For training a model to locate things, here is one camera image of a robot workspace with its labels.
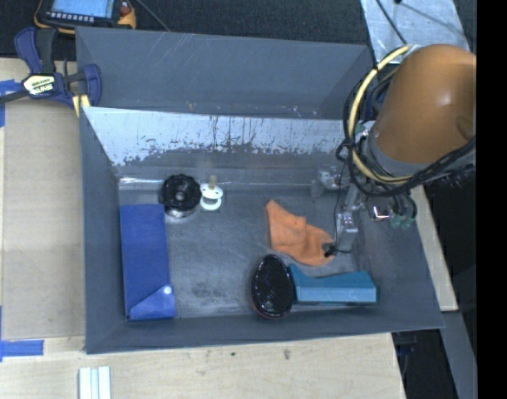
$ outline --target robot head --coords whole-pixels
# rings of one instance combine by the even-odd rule
[[[446,44],[401,62],[371,134],[383,160],[428,165],[466,145],[475,134],[475,65],[473,53]]]

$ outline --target black floor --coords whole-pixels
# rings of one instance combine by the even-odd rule
[[[141,0],[175,32],[242,37],[269,37],[311,42],[367,44],[367,28],[359,0]],[[162,30],[140,4],[131,0],[138,28]],[[454,0],[472,51],[477,53],[477,0]],[[0,0],[0,56],[15,57],[13,37],[32,25],[38,0]],[[75,60],[74,41],[60,38],[58,60]],[[426,188],[445,258],[454,279],[475,265],[475,181],[452,190]],[[464,316],[477,351],[476,302],[470,298]],[[437,331],[394,335],[400,343],[400,364],[409,399],[454,399],[441,337]]]

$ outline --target wooden table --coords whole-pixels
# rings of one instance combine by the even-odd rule
[[[14,78],[19,81],[26,74],[27,67],[22,61],[0,58],[0,80]],[[40,111],[42,105],[42,101],[25,98],[14,106],[7,106],[7,116],[11,116],[12,111]],[[4,136],[2,128],[0,305],[4,256]],[[417,223],[441,310],[456,310],[455,295],[423,189],[415,190],[414,196],[419,206]],[[53,337],[45,340],[41,357],[4,358],[0,363],[0,398],[76,398],[79,368],[101,366],[111,368],[114,399],[406,397],[389,333],[94,356],[86,355],[83,347],[83,336]]]

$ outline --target lcd screen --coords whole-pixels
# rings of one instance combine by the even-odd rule
[[[111,18],[114,0],[54,0],[53,12]]]

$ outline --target gray bin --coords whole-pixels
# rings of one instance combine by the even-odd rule
[[[99,66],[104,87],[101,105],[81,114],[88,353],[443,326],[416,226],[392,229],[366,211],[353,252],[300,268],[311,276],[365,269],[377,304],[295,306],[277,321],[249,304],[255,266],[273,253],[269,200],[333,232],[344,190],[313,196],[311,183],[320,167],[337,166],[340,112],[371,65],[365,47],[79,28],[76,49],[80,67]],[[223,205],[167,219],[177,317],[128,322],[119,204],[158,202],[161,182],[179,173],[216,175]]]

